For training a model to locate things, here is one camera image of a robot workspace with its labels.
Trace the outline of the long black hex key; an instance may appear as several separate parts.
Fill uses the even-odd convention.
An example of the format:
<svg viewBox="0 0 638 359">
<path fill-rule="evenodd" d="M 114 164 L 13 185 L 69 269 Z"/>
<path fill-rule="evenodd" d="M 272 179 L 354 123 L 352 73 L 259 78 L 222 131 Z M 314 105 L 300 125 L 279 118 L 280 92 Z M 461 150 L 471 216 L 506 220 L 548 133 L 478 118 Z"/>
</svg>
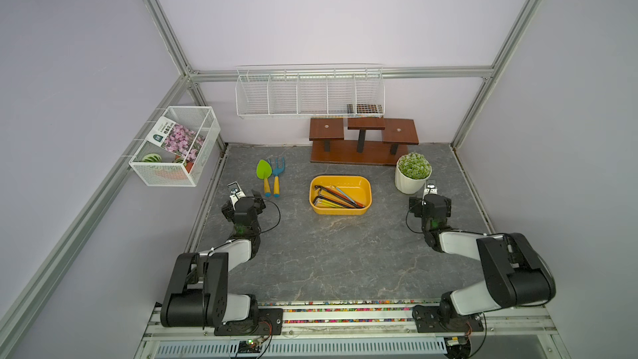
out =
<svg viewBox="0 0 638 359">
<path fill-rule="evenodd" d="M 324 186 L 317 185 L 317 184 L 313 186 L 313 189 L 317 193 L 317 196 L 322 195 L 324 197 L 327 197 L 328 199 L 332 199 L 332 200 L 335 200 L 335 201 L 339 201 L 339 202 L 345 203 L 347 205 L 352 206 L 352 209 L 361 209 L 361 208 L 355 207 L 349 201 L 347 201 L 345 199 L 342 199 L 342 197 L 337 195 L 337 192 L 334 189 L 328 189 L 328 188 L 326 188 Z"/>
</svg>

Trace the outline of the yellow plastic storage box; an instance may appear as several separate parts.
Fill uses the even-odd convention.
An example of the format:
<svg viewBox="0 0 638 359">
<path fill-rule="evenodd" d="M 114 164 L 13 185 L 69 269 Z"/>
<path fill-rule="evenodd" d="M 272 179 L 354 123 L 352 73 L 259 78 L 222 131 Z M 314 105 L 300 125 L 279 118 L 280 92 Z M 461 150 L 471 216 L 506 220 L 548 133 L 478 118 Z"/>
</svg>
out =
<svg viewBox="0 0 638 359">
<path fill-rule="evenodd" d="M 317 176 L 309 203 L 320 215 L 363 215 L 372 206 L 372 185 L 362 176 Z"/>
</svg>

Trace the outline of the yellow hex key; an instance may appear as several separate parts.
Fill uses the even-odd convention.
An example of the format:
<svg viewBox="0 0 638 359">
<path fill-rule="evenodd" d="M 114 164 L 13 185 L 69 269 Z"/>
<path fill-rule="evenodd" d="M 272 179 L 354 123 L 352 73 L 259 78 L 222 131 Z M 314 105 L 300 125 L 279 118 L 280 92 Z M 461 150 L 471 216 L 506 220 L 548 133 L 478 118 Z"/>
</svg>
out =
<svg viewBox="0 0 638 359">
<path fill-rule="evenodd" d="M 335 208 L 335 209 L 340 209 L 340 205 L 332 203 L 330 201 L 324 201 L 324 200 L 319 200 L 316 203 L 314 203 L 314 205 L 318 208 Z"/>
</svg>

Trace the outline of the red hex key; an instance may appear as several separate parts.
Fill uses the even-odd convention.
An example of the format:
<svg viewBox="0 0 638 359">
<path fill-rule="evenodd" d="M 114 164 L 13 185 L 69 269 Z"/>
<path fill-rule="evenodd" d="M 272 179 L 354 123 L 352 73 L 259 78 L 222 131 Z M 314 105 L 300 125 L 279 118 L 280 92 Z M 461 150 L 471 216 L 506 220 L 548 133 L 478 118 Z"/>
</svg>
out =
<svg viewBox="0 0 638 359">
<path fill-rule="evenodd" d="M 352 197 L 350 197 L 348 194 L 342 194 L 344 197 L 346 197 L 350 202 L 352 202 L 352 204 L 355 204 L 358 208 L 365 208 L 367 205 L 366 204 L 362 204 L 360 201 L 357 201 L 355 199 L 353 199 Z"/>
</svg>

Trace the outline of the short black hex key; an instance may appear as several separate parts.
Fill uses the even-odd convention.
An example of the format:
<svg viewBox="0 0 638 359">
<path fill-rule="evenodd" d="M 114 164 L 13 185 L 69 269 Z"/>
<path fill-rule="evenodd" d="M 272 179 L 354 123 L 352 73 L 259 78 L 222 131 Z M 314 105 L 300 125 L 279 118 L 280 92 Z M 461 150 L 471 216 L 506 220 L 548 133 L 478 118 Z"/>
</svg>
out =
<svg viewBox="0 0 638 359">
<path fill-rule="evenodd" d="M 351 209 L 352 206 L 347 205 L 345 203 L 339 202 L 339 201 L 335 201 L 332 199 L 328 199 L 327 197 L 324 197 L 322 195 L 319 195 L 317 197 L 314 198 L 314 200 L 312 201 L 312 204 L 315 206 L 325 206 L 325 207 L 331 207 L 331 208 L 342 208 L 342 209 Z"/>
</svg>

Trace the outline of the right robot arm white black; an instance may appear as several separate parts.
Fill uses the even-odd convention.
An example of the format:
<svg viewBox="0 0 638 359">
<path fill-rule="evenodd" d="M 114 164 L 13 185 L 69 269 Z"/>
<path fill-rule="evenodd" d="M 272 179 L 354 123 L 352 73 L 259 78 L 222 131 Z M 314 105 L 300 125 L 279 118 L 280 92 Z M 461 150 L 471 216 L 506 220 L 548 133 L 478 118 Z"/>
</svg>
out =
<svg viewBox="0 0 638 359">
<path fill-rule="evenodd" d="M 421 221 L 420 234 L 431 249 L 473 259 L 483 271 L 483 281 L 441 296 L 440 319 L 543 306 L 556 296 L 555 277 L 523 234 L 454 229 L 448 225 L 451 199 L 439 194 L 411 197 L 408 213 Z"/>
</svg>

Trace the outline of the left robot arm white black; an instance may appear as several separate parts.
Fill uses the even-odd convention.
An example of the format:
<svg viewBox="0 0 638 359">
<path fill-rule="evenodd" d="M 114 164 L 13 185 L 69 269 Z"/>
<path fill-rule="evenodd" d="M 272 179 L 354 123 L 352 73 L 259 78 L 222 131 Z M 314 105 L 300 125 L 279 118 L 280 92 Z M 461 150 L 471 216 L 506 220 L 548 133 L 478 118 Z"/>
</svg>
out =
<svg viewBox="0 0 638 359">
<path fill-rule="evenodd" d="M 257 191 L 229 185 L 222 213 L 234 226 L 216 248 L 178 256 L 161 305 L 164 327 L 212 327 L 217 335 L 247 335 L 259 328 L 257 299 L 229 292 L 229 272 L 253 259 L 261 243 L 258 217 L 266 205 Z"/>
</svg>

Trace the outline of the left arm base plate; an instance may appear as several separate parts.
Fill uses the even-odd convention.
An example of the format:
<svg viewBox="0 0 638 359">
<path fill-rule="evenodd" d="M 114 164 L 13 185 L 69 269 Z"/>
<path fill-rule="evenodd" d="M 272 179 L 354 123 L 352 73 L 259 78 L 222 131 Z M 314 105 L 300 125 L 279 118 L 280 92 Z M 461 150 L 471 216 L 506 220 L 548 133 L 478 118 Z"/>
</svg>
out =
<svg viewBox="0 0 638 359">
<path fill-rule="evenodd" d="M 242 321 L 232 321 L 214 330 L 216 337 L 279 336 L 282 334 L 283 310 L 259 308 Z"/>
</svg>

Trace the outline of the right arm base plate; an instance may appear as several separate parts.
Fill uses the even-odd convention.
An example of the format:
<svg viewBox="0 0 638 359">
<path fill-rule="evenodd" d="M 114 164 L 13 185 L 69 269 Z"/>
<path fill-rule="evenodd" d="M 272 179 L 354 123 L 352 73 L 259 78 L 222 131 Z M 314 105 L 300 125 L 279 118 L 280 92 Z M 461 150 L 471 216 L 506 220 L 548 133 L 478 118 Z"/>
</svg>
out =
<svg viewBox="0 0 638 359">
<path fill-rule="evenodd" d="M 440 307 L 416 305 L 412 318 L 418 333 L 455 333 L 470 335 L 485 330 L 480 315 L 457 316 L 454 311 L 445 312 Z"/>
</svg>

